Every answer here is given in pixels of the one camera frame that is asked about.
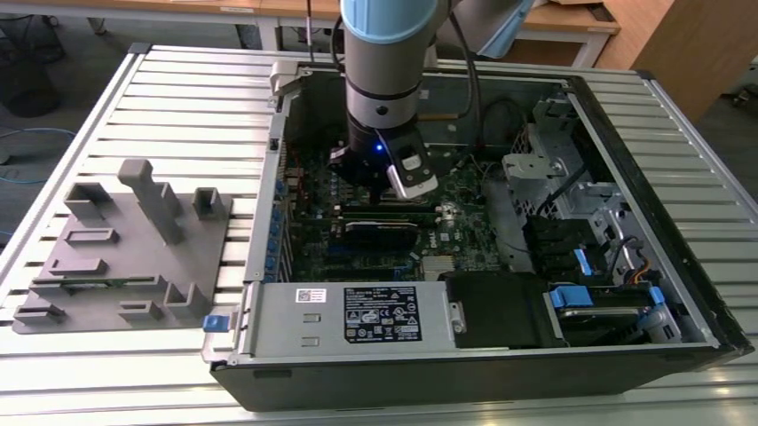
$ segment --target black cable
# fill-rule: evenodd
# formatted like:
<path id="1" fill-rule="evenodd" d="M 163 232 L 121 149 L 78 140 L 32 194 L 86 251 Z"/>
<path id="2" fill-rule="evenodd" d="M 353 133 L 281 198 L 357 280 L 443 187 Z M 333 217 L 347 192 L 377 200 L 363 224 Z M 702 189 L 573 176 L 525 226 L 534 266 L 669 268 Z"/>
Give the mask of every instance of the black cable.
<path id="1" fill-rule="evenodd" d="M 622 239 L 622 241 L 618 242 L 618 246 L 616 246 L 614 249 L 614 255 L 612 256 L 612 261 L 608 264 L 606 281 L 610 281 L 614 278 L 614 268 L 617 267 L 618 257 L 621 256 L 621 250 L 625 248 L 626 244 L 629 244 L 629 242 L 634 240 L 637 240 L 637 237 L 634 235 L 628 235 Z"/>
<path id="2" fill-rule="evenodd" d="M 466 41 L 466 37 L 463 36 L 463 30 L 461 29 L 461 23 L 458 22 L 458 17 L 455 16 L 455 12 L 450 12 L 450 24 L 453 25 L 453 29 L 455 30 L 455 35 L 458 37 L 458 42 L 461 43 L 461 47 L 463 49 L 463 60 L 466 60 L 466 69 L 469 71 L 469 100 L 466 104 L 466 109 L 459 117 L 465 117 L 469 115 L 471 110 L 474 110 L 474 121 L 480 125 L 482 122 L 482 90 L 480 87 L 480 73 L 477 71 L 477 64 L 474 63 L 474 58 L 471 57 L 471 51 L 469 50 L 469 43 Z M 471 152 L 477 147 L 477 139 L 471 140 Z"/>
<path id="3" fill-rule="evenodd" d="M 311 19 L 313 19 L 313 7 L 311 7 L 311 0 L 306 0 L 309 5 L 309 19 L 306 20 L 306 27 L 307 27 L 307 41 L 309 41 L 309 54 L 311 55 L 311 62 L 315 62 L 317 59 L 313 56 L 313 32 L 311 32 Z"/>
<path id="4" fill-rule="evenodd" d="M 528 125 L 529 123 L 529 117 L 526 116 L 526 113 L 524 112 L 524 108 L 520 105 L 520 103 L 509 96 L 509 95 L 500 95 L 497 98 L 492 99 L 490 102 L 488 102 L 488 104 L 485 104 L 485 108 L 482 109 L 482 129 L 480 132 L 480 141 L 478 144 L 481 146 L 486 145 L 486 141 L 485 141 L 485 124 L 488 123 L 488 117 L 490 116 L 490 112 L 493 110 L 493 108 L 500 105 L 500 104 L 506 104 L 508 108 L 512 110 L 513 109 L 513 113 L 518 114 L 521 117 L 521 125 L 520 125 L 520 129 Z"/>
<path id="5" fill-rule="evenodd" d="M 545 201 L 541 204 L 541 207 L 537 208 L 537 212 L 534 213 L 537 216 L 542 213 L 542 211 L 550 206 L 550 203 L 556 201 L 558 197 L 569 190 L 573 184 L 576 184 L 577 180 L 582 177 L 585 172 L 588 171 L 588 165 L 582 164 L 582 167 L 577 169 L 574 174 L 566 179 L 564 184 L 558 187 L 554 193 L 552 193 Z"/>
<path id="6" fill-rule="evenodd" d="M 506 241 L 501 241 L 506 246 L 509 246 L 512 249 L 521 251 L 522 253 L 526 253 L 528 255 L 532 254 L 532 251 L 528 250 L 526 248 L 518 248 L 517 246 L 513 246 L 512 244 L 509 244 Z"/>
<path id="7" fill-rule="evenodd" d="M 342 26 L 342 15 L 334 22 L 334 27 L 331 28 L 331 38 L 330 38 L 330 53 L 331 53 L 331 62 L 337 67 L 337 70 L 343 73 L 345 72 L 345 65 L 342 64 L 339 58 L 337 57 L 337 32 L 341 30 Z"/>

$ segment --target wire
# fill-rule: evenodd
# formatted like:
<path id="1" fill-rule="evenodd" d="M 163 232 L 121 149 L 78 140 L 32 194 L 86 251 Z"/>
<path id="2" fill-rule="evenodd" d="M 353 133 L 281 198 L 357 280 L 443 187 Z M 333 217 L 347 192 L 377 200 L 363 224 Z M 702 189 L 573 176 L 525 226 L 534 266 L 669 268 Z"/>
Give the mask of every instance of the wire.
<path id="1" fill-rule="evenodd" d="M 471 154 L 470 156 L 471 156 L 471 162 L 474 163 L 474 167 L 477 167 L 477 170 L 478 170 L 480 173 L 484 175 L 484 174 L 485 174 L 485 170 L 482 169 L 482 166 L 480 166 L 480 163 L 477 162 L 477 159 L 474 158 L 474 154 Z"/>
<path id="2" fill-rule="evenodd" d="M 522 253 L 526 253 L 528 255 L 532 254 L 532 251 L 528 250 L 526 248 L 518 248 L 518 247 L 516 247 L 516 246 L 512 246 L 512 244 L 508 243 L 506 241 L 502 241 L 502 243 L 504 243 L 506 246 L 509 246 L 510 249 L 514 249 L 514 250 L 517 250 L 517 251 L 521 251 Z"/>
<path id="3" fill-rule="evenodd" d="M 478 126 L 478 135 L 474 139 L 471 139 L 471 143 L 469 145 L 470 150 L 469 152 L 466 152 L 466 156 L 462 158 L 462 161 L 466 161 L 466 158 L 473 153 L 480 140 L 480 130 L 482 123 L 482 90 L 480 87 L 480 73 L 477 71 L 477 64 L 474 63 L 474 58 L 471 57 L 469 43 L 466 41 L 466 37 L 463 36 L 463 30 L 461 29 L 461 23 L 458 22 L 455 12 L 450 12 L 450 24 L 453 25 L 453 29 L 455 30 L 455 35 L 458 37 L 458 42 L 461 43 L 461 47 L 463 49 L 463 59 L 466 60 L 466 69 L 469 71 L 469 100 L 466 109 L 459 116 L 467 116 L 471 110 L 474 110 L 474 123 Z"/>
<path id="4" fill-rule="evenodd" d="M 617 267 L 618 257 L 621 256 L 621 250 L 625 248 L 626 244 L 632 241 L 637 240 L 634 235 L 628 235 L 622 241 L 618 242 L 618 246 L 614 249 L 614 255 L 612 256 L 612 261 L 608 264 L 606 270 L 606 281 L 610 281 L 614 278 L 614 268 Z"/>
<path id="5" fill-rule="evenodd" d="M 345 65 L 342 64 L 341 59 L 337 57 L 337 32 L 341 30 L 341 25 L 342 25 L 342 15 L 337 19 L 337 21 L 334 21 L 334 27 L 331 28 L 330 54 L 333 55 L 331 56 L 331 62 L 334 63 L 337 70 L 341 73 L 343 73 L 345 72 Z"/>
<path id="6" fill-rule="evenodd" d="M 488 116 L 490 115 L 490 111 L 493 110 L 493 108 L 498 105 L 498 104 L 506 104 L 509 106 L 509 109 L 513 109 L 513 112 L 516 112 L 520 117 L 521 117 L 521 130 L 524 131 L 526 128 L 526 125 L 529 123 L 529 118 L 526 116 L 526 113 L 524 112 L 522 106 L 520 105 L 520 103 L 509 96 L 509 95 L 500 95 L 497 98 L 494 98 L 490 102 L 488 102 L 488 104 L 485 105 L 485 108 L 482 110 L 482 129 L 480 132 L 480 141 L 478 144 L 485 145 L 485 122 L 488 121 Z"/>
<path id="7" fill-rule="evenodd" d="M 7 129 L 11 129 L 11 131 L 3 135 L 0 135 L 0 139 L 2 138 L 7 138 L 8 136 L 14 136 L 18 135 L 19 133 L 64 133 L 66 135 L 68 135 L 71 137 L 71 139 L 74 139 L 76 137 L 76 133 L 72 132 L 71 130 L 66 130 L 66 129 L 58 129 L 58 128 L 52 128 L 52 127 L 34 127 L 30 129 L 15 129 L 14 127 L 8 127 L 8 126 L 3 126 L 0 125 L 0 127 L 4 127 Z M 42 184 L 44 182 L 47 182 L 47 179 L 40 179 L 40 180 L 16 180 L 16 179 L 8 179 L 7 177 L 0 177 L 0 181 L 2 182 L 7 182 L 8 184 L 19 184 L 19 185 L 34 185 L 34 184 Z"/>
<path id="8" fill-rule="evenodd" d="M 497 163 L 492 162 L 490 164 L 488 164 L 488 167 L 485 168 L 485 171 L 482 171 L 482 181 L 480 182 L 480 187 L 481 187 L 481 191 L 482 194 L 485 194 L 485 181 L 488 180 L 488 173 L 490 173 L 490 169 L 493 168 L 493 166 Z"/>
<path id="9" fill-rule="evenodd" d="M 295 167 L 298 168 L 298 196 L 301 197 L 302 200 L 306 199 L 305 193 L 303 193 L 303 179 L 302 179 L 302 172 L 303 169 L 301 167 L 301 157 L 298 156 L 298 152 L 293 151 L 293 158 L 295 159 Z"/>
<path id="10" fill-rule="evenodd" d="M 644 263 L 642 263 L 642 266 L 640 266 L 640 269 L 637 269 L 637 272 L 634 273 L 632 278 L 629 279 L 629 281 L 633 282 L 634 284 L 640 284 L 640 279 L 642 278 L 642 274 L 650 270 L 650 265 L 652 265 L 650 261 L 648 260 L 648 258 L 642 254 L 641 250 L 637 250 L 637 256 L 641 259 L 644 259 Z"/>
<path id="11" fill-rule="evenodd" d="M 554 202 L 556 199 L 558 199 L 558 197 L 561 197 L 561 195 L 569 190 L 572 185 L 577 183 L 577 180 L 580 180 L 586 171 L 588 165 L 582 164 L 582 167 L 577 169 L 574 174 L 565 180 L 564 184 L 558 187 L 556 192 L 548 196 L 541 204 L 541 207 L 537 208 L 537 212 L 534 213 L 537 216 L 540 216 L 541 212 L 548 208 L 548 206 L 550 206 L 550 203 Z"/>
<path id="12" fill-rule="evenodd" d="M 307 30 L 306 39 L 309 41 L 309 54 L 311 55 L 311 62 L 315 62 L 317 59 L 313 56 L 313 32 L 311 32 L 313 5 L 311 5 L 311 0 L 306 0 L 306 3 L 309 5 L 309 17 L 306 18 L 306 30 Z"/>
<path id="13" fill-rule="evenodd" d="M 30 129 L 16 129 L 14 127 L 8 127 L 8 126 L 3 126 L 3 125 L 0 125 L 0 127 L 12 130 L 8 133 L 0 135 L 0 138 L 6 138 L 8 136 L 12 136 L 12 135 L 16 135 L 16 134 L 24 133 L 24 132 L 30 132 L 30 133 L 64 133 L 72 139 L 76 137 L 76 133 L 74 131 L 66 130 L 66 129 L 58 129 L 58 128 L 54 128 L 54 127 L 34 127 L 34 128 L 30 128 Z"/>
<path id="14" fill-rule="evenodd" d="M 42 179 L 42 180 L 15 180 L 15 179 L 8 179 L 6 177 L 0 177 L 0 181 L 7 182 L 8 184 L 20 184 L 20 185 L 34 185 L 34 184 L 42 184 L 44 182 L 47 182 L 47 179 Z"/>

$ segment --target metal bracket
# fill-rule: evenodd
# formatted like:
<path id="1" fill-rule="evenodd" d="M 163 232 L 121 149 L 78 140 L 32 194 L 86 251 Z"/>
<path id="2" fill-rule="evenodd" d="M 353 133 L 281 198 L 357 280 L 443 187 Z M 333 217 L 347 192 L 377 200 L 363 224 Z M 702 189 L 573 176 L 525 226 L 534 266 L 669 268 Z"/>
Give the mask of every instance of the metal bracket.
<path id="1" fill-rule="evenodd" d="M 295 91 L 299 87 L 301 78 L 311 75 L 311 71 L 301 70 L 297 60 L 278 60 L 271 67 L 269 80 L 271 81 L 271 94 L 282 96 Z"/>
<path id="2" fill-rule="evenodd" d="M 450 304 L 450 325 L 457 335 L 466 333 L 466 320 L 463 319 L 463 305 L 461 302 Z"/>
<path id="3" fill-rule="evenodd" d="M 550 159 L 538 154 L 509 154 L 502 157 L 508 178 L 548 179 L 562 173 Z"/>

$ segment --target cable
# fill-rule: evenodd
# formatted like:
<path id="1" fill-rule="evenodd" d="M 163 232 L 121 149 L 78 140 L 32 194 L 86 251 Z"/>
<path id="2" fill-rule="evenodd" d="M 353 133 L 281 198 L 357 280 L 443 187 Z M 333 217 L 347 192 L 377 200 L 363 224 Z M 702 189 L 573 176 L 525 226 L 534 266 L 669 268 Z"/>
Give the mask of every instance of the cable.
<path id="1" fill-rule="evenodd" d="M 66 129 L 56 129 L 52 127 L 34 127 L 30 129 L 15 129 L 14 127 L 8 127 L 8 126 L 3 126 L 0 125 L 0 127 L 4 127 L 7 129 L 11 129 L 11 131 L 3 135 L 0 135 L 0 139 L 2 138 L 7 138 L 8 136 L 14 136 L 18 135 L 19 133 L 64 133 L 66 135 L 68 135 L 71 137 L 71 139 L 74 139 L 76 137 L 76 133 L 72 132 L 71 130 L 66 130 Z M 0 181 L 2 182 L 7 182 L 8 184 L 19 184 L 19 185 L 34 185 L 34 184 L 42 184 L 44 182 L 47 182 L 47 179 L 40 179 L 40 180 L 15 180 L 15 179 L 8 179 L 6 177 L 0 177 Z"/>
<path id="2" fill-rule="evenodd" d="M 480 132 L 480 141 L 478 143 L 481 145 L 485 145 L 485 122 L 488 121 L 488 116 L 490 115 L 490 111 L 492 109 L 498 105 L 498 104 L 506 104 L 509 106 L 509 109 L 513 109 L 520 117 L 521 117 L 521 126 L 520 128 L 525 128 L 528 123 L 529 123 L 529 118 L 526 116 L 526 113 L 524 112 L 522 106 L 520 105 L 520 103 L 509 96 L 509 95 L 500 95 L 497 98 L 494 98 L 490 102 L 488 102 L 488 104 L 485 105 L 485 108 L 482 109 L 482 130 Z"/>
<path id="3" fill-rule="evenodd" d="M 633 282 L 634 284 L 640 283 L 640 278 L 642 278 L 642 274 L 645 272 L 649 271 L 650 269 L 650 261 L 648 260 L 648 258 L 645 257 L 645 255 L 642 254 L 642 250 L 637 250 L 637 256 L 644 259 L 642 265 L 640 266 L 640 268 L 637 269 L 637 272 L 633 274 L 632 278 L 629 279 L 630 282 Z"/>
<path id="4" fill-rule="evenodd" d="M 542 211 L 548 208 L 548 206 L 550 206 L 550 203 L 556 201 L 556 199 L 558 197 L 561 197 L 561 195 L 569 190 L 569 188 L 572 187 L 573 184 L 576 184 L 577 180 L 580 180 L 580 178 L 582 177 L 582 175 L 585 174 L 585 172 L 588 171 L 588 165 L 582 164 L 582 167 L 580 169 L 577 169 L 577 171 L 574 172 L 574 174 L 566 179 L 566 181 L 564 182 L 564 184 L 558 187 L 558 189 L 556 190 L 554 193 L 552 193 L 548 198 L 545 199 L 545 201 L 541 204 L 541 207 L 537 208 L 537 212 L 534 213 L 536 216 L 540 216 L 540 214 L 542 213 Z"/>
<path id="5" fill-rule="evenodd" d="M 516 247 L 516 246 L 512 246 L 512 244 L 509 244 L 506 241 L 502 241 L 502 243 L 504 243 L 506 246 L 509 246 L 510 249 L 514 249 L 514 250 L 517 250 L 517 251 L 521 251 L 522 253 L 526 253 L 528 255 L 532 254 L 532 251 L 528 250 L 526 248 L 518 248 L 518 247 Z"/>
<path id="6" fill-rule="evenodd" d="M 0 181 L 7 182 L 8 184 L 20 184 L 20 185 L 34 185 L 34 184 L 42 184 L 44 182 L 47 182 L 47 179 L 42 179 L 42 180 L 15 180 L 15 179 L 8 179 L 6 177 L 0 177 Z"/>
<path id="7" fill-rule="evenodd" d="M 12 136 L 18 133 L 24 133 L 24 132 L 30 132 L 30 133 L 66 133 L 71 138 L 76 137 L 76 133 L 74 131 L 66 130 L 66 129 L 58 129 L 58 128 L 54 128 L 54 127 L 34 127 L 34 128 L 30 128 L 30 129 L 16 129 L 14 127 L 8 127 L 8 126 L 3 126 L 3 125 L 0 125 L 0 127 L 12 130 L 8 133 L 6 133 L 4 135 L 0 135 L 0 138 L 6 138 L 7 136 Z"/>
<path id="8" fill-rule="evenodd" d="M 455 30 L 455 35 L 458 37 L 458 42 L 461 43 L 461 47 L 463 49 L 463 60 L 466 60 L 466 69 L 469 71 L 469 99 L 466 104 L 466 109 L 463 113 L 461 113 L 459 117 L 465 117 L 469 115 L 471 110 L 474 110 L 474 122 L 477 123 L 478 127 L 481 128 L 482 123 L 482 90 L 480 87 L 480 73 L 477 71 L 477 64 L 474 63 L 474 58 L 471 57 L 471 51 L 469 50 L 469 43 L 466 41 L 466 37 L 463 36 L 463 30 L 461 29 L 461 23 L 458 22 L 458 17 L 455 16 L 455 12 L 450 12 L 450 24 L 453 25 L 453 29 Z M 473 148 L 477 147 L 477 141 L 480 138 L 474 138 L 471 140 L 471 152 L 474 151 Z"/>
<path id="9" fill-rule="evenodd" d="M 313 7 L 311 7 L 311 0 L 306 0 L 309 5 L 309 16 L 306 18 L 306 30 L 309 34 L 306 35 L 306 39 L 309 41 L 309 54 L 311 55 L 311 62 L 315 62 L 317 59 L 313 56 L 313 32 L 311 32 L 311 18 L 313 18 Z"/>
<path id="10" fill-rule="evenodd" d="M 334 22 L 334 27 L 331 28 L 331 38 L 330 38 L 330 53 L 331 53 L 331 62 L 337 67 L 338 72 L 345 72 L 345 65 L 341 62 L 341 59 L 337 57 L 337 32 L 341 30 L 342 25 L 342 15 Z"/>
<path id="11" fill-rule="evenodd" d="M 622 241 L 618 242 L 618 246 L 616 246 L 614 249 L 614 255 L 612 256 L 612 261 L 608 264 L 606 281 L 610 281 L 614 278 L 614 268 L 617 267 L 618 257 L 621 256 L 621 250 L 625 248 L 626 244 L 629 244 L 629 242 L 634 240 L 637 240 L 637 237 L 634 235 L 628 235 L 622 239 Z"/>
<path id="12" fill-rule="evenodd" d="M 474 154 L 471 155 L 471 162 L 474 163 L 474 167 L 477 167 L 477 170 L 480 171 L 480 173 L 484 175 L 484 174 L 485 174 L 485 170 L 484 170 L 482 167 L 480 166 L 480 163 L 477 162 L 477 159 L 474 158 Z"/>

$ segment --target aluminum extrusion table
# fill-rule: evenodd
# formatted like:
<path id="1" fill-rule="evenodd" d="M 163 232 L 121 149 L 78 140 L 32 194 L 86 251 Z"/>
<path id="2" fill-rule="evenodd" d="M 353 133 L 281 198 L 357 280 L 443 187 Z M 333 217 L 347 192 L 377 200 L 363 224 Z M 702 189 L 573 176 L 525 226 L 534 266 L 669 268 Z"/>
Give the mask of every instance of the aluminum extrusion table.
<path id="1" fill-rule="evenodd" d="M 122 159 L 150 158 L 157 181 L 181 193 L 215 186 L 235 197 L 215 304 L 242 294 L 258 176 L 269 140 L 269 74 L 299 54 L 154 46 L 131 53 L 0 256 L 0 424 L 753 424 L 758 352 L 708 371 L 672 375 L 624 395 L 255 414 L 217 384 L 201 357 L 202 329 L 16 335 L 24 302 L 68 211 L 74 182 L 117 179 Z M 441 61 L 442 67 L 463 67 Z M 560 67 L 481 64 L 517 72 Z M 758 209 L 656 81 L 586 70 L 690 247 L 758 344 Z"/>

